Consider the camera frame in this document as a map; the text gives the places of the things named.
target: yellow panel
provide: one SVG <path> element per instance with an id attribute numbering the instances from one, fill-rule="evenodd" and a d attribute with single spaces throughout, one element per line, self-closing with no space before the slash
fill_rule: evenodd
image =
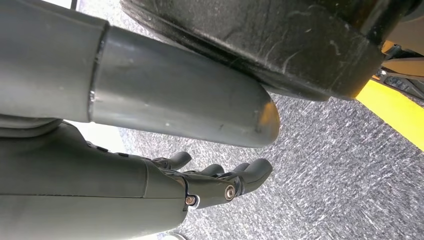
<path id="1" fill-rule="evenodd" d="M 424 151 L 424 108 L 373 80 L 368 81 L 356 99 Z"/>

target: screw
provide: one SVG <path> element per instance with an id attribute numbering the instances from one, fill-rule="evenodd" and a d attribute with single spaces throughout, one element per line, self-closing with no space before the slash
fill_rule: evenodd
<path id="1" fill-rule="evenodd" d="M 196 203 L 196 197 L 195 196 L 187 196 L 185 198 L 185 204 L 193 206 Z"/>
<path id="2" fill-rule="evenodd" d="M 233 200 L 233 198 L 236 196 L 236 189 L 234 188 L 233 185 L 228 185 L 225 188 L 225 199 L 227 201 L 231 201 Z"/>

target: gray plastic casing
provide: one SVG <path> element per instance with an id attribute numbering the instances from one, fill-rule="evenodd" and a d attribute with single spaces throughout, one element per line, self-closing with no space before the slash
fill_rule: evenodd
<path id="1" fill-rule="evenodd" d="M 0 138 L 0 233 L 8 240 L 116 240 L 173 229 L 186 186 L 151 161 L 88 145 L 72 125 Z"/>
<path id="2" fill-rule="evenodd" d="M 228 66 L 43 1 L 0 0 L 0 11 L 0 115 L 243 147 L 278 136 L 269 94 Z"/>

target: gray carpet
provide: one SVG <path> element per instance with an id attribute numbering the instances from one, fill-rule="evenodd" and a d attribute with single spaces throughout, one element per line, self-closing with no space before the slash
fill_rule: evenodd
<path id="1" fill-rule="evenodd" d="M 148 35 L 117 0 L 81 10 Z M 132 154 L 187 151 L 185 168 L 230 170 L 267 158 L 274 172 L 258 191 L 230 204 L 191 211 L 175 231 L 190 240 L 424 239 L 424 154 L 356 101 L 310 102 L 275 96 L 281 133 L 271 146 L 233 147 L 121 129 Z"/>

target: robotic hand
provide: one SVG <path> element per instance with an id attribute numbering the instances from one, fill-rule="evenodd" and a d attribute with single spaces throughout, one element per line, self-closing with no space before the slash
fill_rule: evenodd
<path id="1" fill-rule="evenodd" d="M 260 187 L 265 159 L 225 173 L 213 164 L 178 172 L 179 152 L 148 159 L 86 142 L 67 122 L 35 137 L 0 137 L 0 233 L 21 239 L 129 239 L 166 231 L 188 209 L 231 202 Z"/>

